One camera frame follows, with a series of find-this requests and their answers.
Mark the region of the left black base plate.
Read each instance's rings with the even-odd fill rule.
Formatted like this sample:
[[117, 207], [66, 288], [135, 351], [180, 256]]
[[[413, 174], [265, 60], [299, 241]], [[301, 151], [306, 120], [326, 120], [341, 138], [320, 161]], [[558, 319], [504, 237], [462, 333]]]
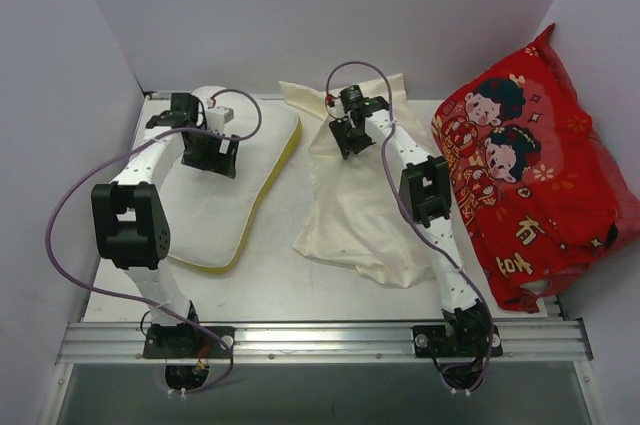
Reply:
[[146, 359], [229, 358], [231, 352], [198, 329], [152, 324], [146, 332], [142, 356]]

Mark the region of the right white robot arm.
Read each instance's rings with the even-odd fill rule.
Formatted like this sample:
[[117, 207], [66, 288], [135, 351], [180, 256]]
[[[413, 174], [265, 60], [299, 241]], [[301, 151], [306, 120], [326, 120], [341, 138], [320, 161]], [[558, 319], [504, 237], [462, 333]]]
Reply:
[[446, 160], [435, 157], [397, 122], [390, 103], [366, 98], [357, 86], [328, 95], [329, 128], [344, 159], [378, 145], [385, 177], [402, 218], [427, 246], [435, 275], [446, 347], [465, 354], [483, 350], [493, 336], [491, 312], [462, 267], [451, 221], [452, 195]]

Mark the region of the aluminium mounting rail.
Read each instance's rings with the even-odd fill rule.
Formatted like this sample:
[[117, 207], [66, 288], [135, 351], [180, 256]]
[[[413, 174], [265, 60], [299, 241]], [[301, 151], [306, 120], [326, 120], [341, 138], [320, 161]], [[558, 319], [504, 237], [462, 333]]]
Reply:
[[[429, 346], [438, 321], [236, 322], [232, 351], [209, 346], [203, 352], [154, 356], [154, 340], [133, 322], [86, 322], [67, 327], [57, 355], [60, 364], [356, 364], [409, 363]], [[584, 324], [559, 318], [499, 320], [494, 357], [502, 362], [574, 362], [592, 359]]]

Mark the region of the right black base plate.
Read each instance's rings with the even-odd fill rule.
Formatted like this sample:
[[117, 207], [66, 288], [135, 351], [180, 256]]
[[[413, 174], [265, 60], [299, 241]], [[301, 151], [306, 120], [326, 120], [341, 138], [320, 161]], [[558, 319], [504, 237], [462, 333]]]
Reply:
[[419, 358], [477, 358], [486, 353], [485, 336], [448, 332], [443, 324], [415, 325], [411, 331], [414, 355]]

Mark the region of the cream pillowcase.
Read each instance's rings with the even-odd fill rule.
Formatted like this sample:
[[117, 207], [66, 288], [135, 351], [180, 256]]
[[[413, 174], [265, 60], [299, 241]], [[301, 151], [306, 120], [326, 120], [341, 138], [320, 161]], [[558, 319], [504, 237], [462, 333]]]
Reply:
[[432, 279], [428, 248], [397, 208], [380, 147], [343, 159], [329, 130], [324, 93], [301, 84], [279, 85], [289, 106], [321, 121], [307, 147], [313, 206], [294, 250], [387, 287], [409, 288]]

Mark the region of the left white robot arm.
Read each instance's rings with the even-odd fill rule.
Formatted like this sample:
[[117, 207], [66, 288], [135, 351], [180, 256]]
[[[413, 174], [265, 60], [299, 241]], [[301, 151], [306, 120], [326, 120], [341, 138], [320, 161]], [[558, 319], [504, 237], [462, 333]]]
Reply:
[[162, 264], [171, 232], [159, 188], [176, 161], [235, 178], [239, 143], [222, 144], [224, 126], [232, 118], [232, 110], [206, 108], [191, 93], [172, 94], [169, 108], [145, 126], [145, 149], [135, 153], [110, 183], [91, 191], [100, 256], [122, 270], [147, 300], [155, 343], [167, 344], [180, 356], [193, 355], [207, 338], [196, 326], [193, 303]]

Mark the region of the red cartoon print bag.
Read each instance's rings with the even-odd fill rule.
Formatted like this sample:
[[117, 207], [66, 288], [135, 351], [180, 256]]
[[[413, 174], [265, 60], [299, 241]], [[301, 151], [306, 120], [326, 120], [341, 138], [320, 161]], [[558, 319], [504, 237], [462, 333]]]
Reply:
[[582, 109], [552, 29], [462, 86], [432, 119], [497, 305], [535, 313], [639, 236], [639, 201]]

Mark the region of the white pillow yellow edge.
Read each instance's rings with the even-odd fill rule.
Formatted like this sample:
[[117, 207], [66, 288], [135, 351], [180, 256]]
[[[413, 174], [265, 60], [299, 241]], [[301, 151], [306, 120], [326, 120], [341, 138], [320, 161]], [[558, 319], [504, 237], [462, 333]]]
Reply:
[[259, 103], [262, 125], [239, 144], [236, 177], [175, 162], [160, 189], [170, 225], [168, 257], [211, 273], [239, 260], [261, 202], [302, 136], [298, 114], [281, 104]]

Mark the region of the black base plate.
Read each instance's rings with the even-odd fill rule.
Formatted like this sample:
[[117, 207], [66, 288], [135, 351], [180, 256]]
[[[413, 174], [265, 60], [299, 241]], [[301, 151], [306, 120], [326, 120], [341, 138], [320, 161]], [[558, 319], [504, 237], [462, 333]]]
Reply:
[[486, 353], [485, 336], [448, 332], [443, 324], [415, 325], [411, 331], [414, 355], [419, 358], [477, 358]]
[[231, 352], [198, 329], [152, 324], [146, 332], [142, 356], [146, 359], [229, 358]]

